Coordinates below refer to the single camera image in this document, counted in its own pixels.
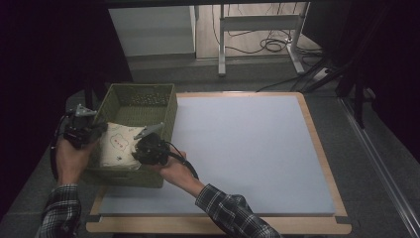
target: olive storage box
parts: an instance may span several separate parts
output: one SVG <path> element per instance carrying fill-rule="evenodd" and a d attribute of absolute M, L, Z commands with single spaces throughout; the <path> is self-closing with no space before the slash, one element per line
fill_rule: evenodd
<path fill-rule="evenodd" d="M 164 123 L 157 133 L 168 142 L 172 137 L 177 109 L 173 84 L 111 84 L 95 122 L 113 122 L 130 127 Z M 82 179 L 89 184 L 162 187 L 163 178 L 144 166 L 138 170 L 99 167 L 100 148 L 90 156 Z"/>

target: plaid shirt sleeve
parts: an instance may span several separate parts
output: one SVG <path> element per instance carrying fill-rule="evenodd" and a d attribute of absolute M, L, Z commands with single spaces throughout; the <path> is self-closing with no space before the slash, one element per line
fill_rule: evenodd
<path fill-rule="evenodd" d="M 207 184 L 195 201 L 224 232 L 233 237 L 282 237 L 256 216 L 241 195 L 229 195 Z"/>
<path fill-rule="evenodd" d="M 80 212 L 77 184 L 59 186 L 52 191 L 44 208 L 40 237 L 75 237 Z"/>

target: desk leg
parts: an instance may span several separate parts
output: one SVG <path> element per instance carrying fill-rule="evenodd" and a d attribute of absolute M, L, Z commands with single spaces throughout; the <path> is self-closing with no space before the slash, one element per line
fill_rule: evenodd
<path fill-rule="evenodd" d="M 220 43 L 219 43 L 219 76 L 226 75 L 226 56 L 225 56 L 225 9 L 220 5 Z"/>
<path fill-rule="evenodd" d="M 299 57 L 296 54 L 296 46 L 297 46 L 297 42 L 299 41 L 300 34 L 302 32 L 303 23 L 305 22 L 308 6 L 309 6 L 309 3 L 306 2 L 305 6 L 303 7 L 302 11 L 299 14 L 299 18 L 296 24 L 296 29 L 294 30 L 293 38 L 291 39 L 291 44 L 287 44 L 287 51 L 290 54 L 290 58 L 294 64 L 294 68 L 296 68 L 297 74 L 303 74 L 305 72 L 305 70 L 303 69 L 302 63 L 300 62 Z"/>

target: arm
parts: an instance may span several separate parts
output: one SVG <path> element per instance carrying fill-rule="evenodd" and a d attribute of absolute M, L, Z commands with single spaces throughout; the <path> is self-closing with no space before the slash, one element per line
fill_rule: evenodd
<path fill-rule="evenodd" d="M 233 237 L 281 237 L 251 211 L 241 195 L 229 195 L 208 184 L 201 190 L 195 204 L 205 211 L 219 228 Z"/>
<path fill-rule="evenodd" d="M 228 195 L 213 185 L 204 185 L 191 175 L 177 159 L 169 157 L 164 167 L 153 166 L 165 180 L 196 197 L 195 204 L 216 225 L 233 237 L 281 237 L 271 226 L 256 216 L 241 195 Z"/>
<path fill-rule="evenodd" d="M 74 149 L 67 140 L 57 145 L 57 188 L 52 191 L 42 215 L 40 237 L 73 237 L 80 218 L 77 183 L 87 167 L 89 155 L 96 143 L 81 150 Z"/>

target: white board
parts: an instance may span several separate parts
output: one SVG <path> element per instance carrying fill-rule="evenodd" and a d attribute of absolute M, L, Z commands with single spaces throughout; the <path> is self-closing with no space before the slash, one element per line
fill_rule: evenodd
<path fill-rule="evenodd" d="M 200 180 L 241 194 L 264 216 L 335 213 L 295 96 L 185 97 L 172 143 L 186 151 Z M 195 199 L 163 188 L 110 187 L 102 214 L 204 214 Z"/>

